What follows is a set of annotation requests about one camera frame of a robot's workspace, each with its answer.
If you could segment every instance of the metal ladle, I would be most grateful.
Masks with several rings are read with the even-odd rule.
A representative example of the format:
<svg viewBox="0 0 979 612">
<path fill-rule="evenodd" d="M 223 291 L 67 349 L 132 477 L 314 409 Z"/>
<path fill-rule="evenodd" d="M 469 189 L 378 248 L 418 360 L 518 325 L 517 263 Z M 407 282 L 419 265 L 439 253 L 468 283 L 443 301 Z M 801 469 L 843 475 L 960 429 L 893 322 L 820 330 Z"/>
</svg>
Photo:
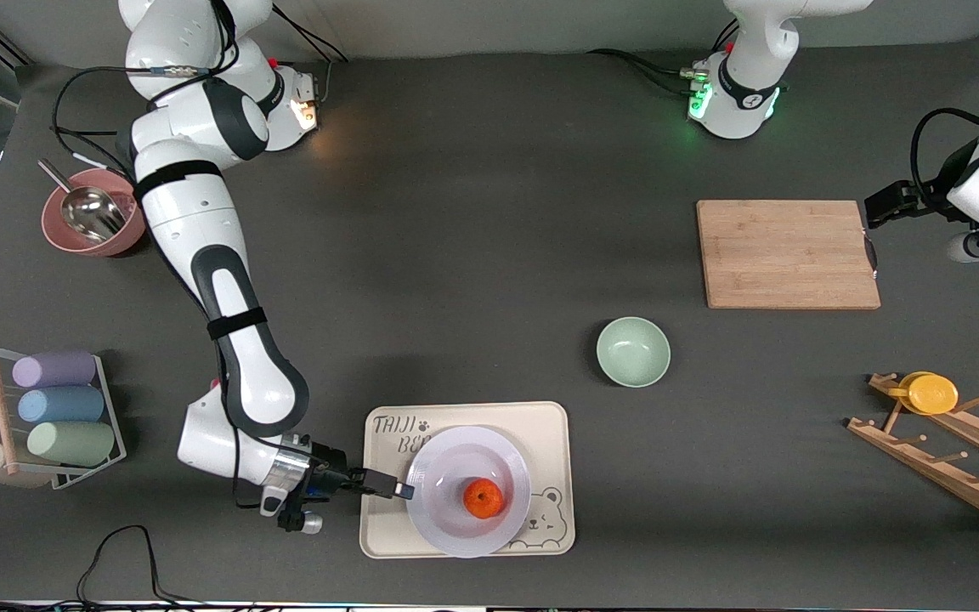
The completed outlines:
<svg viewBox="0 0 979 612">
<path fill-rule="evenodd" d="M 93 244 L 100 244 L 123 229 L 126 219 L 108 191 L 85 185 L 71 186 L 70 179 L 51 166 L 47 159 L 39 159 L 37 164 L 60 189 L 66 191 L 61 212 L 63 221 L 74 231 Z"/>
</svg>

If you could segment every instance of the pink bowl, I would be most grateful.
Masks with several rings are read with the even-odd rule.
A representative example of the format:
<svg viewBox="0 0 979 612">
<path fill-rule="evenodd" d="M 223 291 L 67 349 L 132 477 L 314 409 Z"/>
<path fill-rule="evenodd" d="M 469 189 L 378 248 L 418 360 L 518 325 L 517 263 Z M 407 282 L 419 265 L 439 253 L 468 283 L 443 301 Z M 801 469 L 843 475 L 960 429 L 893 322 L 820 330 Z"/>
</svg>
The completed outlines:
<svg viewBox="0 0 979 612">
<path fill-rule="evenodd" d="M 108 191 L 108 194 L 116 199 L 116 204 L 120 205 L 127 222 L 123 225 L 123 229 L 110 239 L 100 244 L 93 244 L 63 220 L 61 209 L 66 191 L 62 190 L 62 187 L 55 187 L 48 196 L 48 201 L 43 204 L 43 214 L 40 214 L 40 229 L 43 230 L 43 237 L 50 241 L 52 247 L 89 257 L 111 257 L 133 247 L 146 233 L 146 216 L 139 209 L 139 204 L 133 196 L 133 187 L 127 179 L 120 177 L 116 172 L 94 167 L 92 170 L 82 170 L 73 175 L 71 185 L 98 187 Z"/>
</svg>

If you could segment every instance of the yellow mug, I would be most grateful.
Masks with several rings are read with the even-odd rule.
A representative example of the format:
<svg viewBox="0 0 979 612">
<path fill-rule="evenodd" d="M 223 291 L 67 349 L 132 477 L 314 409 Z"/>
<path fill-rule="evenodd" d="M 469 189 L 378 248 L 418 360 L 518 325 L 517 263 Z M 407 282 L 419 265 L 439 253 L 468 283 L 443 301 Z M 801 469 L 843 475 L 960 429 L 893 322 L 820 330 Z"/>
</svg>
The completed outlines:
<svg viewBox="0 0 979 612">
<path fill-rule="evenodd" d="M 897 387 L 887 388 L 886 395 L 924 416 L 948 413 L 959 403 L 959 390 L 954 383 L 929 371 L 910 373 Z"/>
</svg>

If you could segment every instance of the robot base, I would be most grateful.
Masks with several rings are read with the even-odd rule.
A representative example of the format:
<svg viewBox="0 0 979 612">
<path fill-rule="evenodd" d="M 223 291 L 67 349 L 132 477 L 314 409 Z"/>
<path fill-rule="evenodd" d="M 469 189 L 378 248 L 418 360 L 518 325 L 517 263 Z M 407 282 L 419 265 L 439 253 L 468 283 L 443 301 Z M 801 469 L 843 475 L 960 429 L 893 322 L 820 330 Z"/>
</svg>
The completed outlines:
<svg viewBox="0 0 979 612">
<path fill-rule="evenodd" d="M 707 70 L 711 75 L 715 75 L 720 63 L 726 57 L 726 52 L 719 51 L 706 59 L 694 62 L 693 67 L 695 70 Z M 743 110 L 738 107 L 738 102 L 735 102 L 735 98 L 730 93 L 724 92 L 719 80 L 712 78 L 694 93 L 687 116 L 722 139 L 745 139 L 757 132 L 762 122 L 772 116 L 773 104 L 778 96 L 780 96 L 780 89 L 777 89 L 769 100 L 759 99 L 757 108 Z"/>
<path fill-rule="evenodd" d="M 316 127 L 315 80 L 289 66 L 275 69 L 284 83 L 286 98 L 267 116 L 268 151 L 287 150 Z"/>
</svg>

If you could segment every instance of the cable connector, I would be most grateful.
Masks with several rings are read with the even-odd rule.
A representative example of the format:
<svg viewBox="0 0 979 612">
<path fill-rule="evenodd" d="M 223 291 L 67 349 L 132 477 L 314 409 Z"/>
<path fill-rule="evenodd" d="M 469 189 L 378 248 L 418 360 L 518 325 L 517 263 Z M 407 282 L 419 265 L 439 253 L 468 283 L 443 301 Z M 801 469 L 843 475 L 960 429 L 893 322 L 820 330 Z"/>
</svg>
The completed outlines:
<svg viewBox="0 0 979 612">
<path fill-rule="evenodd" d="M 167 65 L 167 66 L 153 66 L 150 69 L 150 74 L 156 74 L 159 77 L 200 77 L 201 75 L 210 74 L 210 69 L 207 67 L 195 67 L 193 65 Z"/>
<path fill-rule="evenodd" d="M 682 67 L 679 69 L 679 78 L 687 81 L 708 82 L 708 70 L 703 67 Z"/>
</svg>

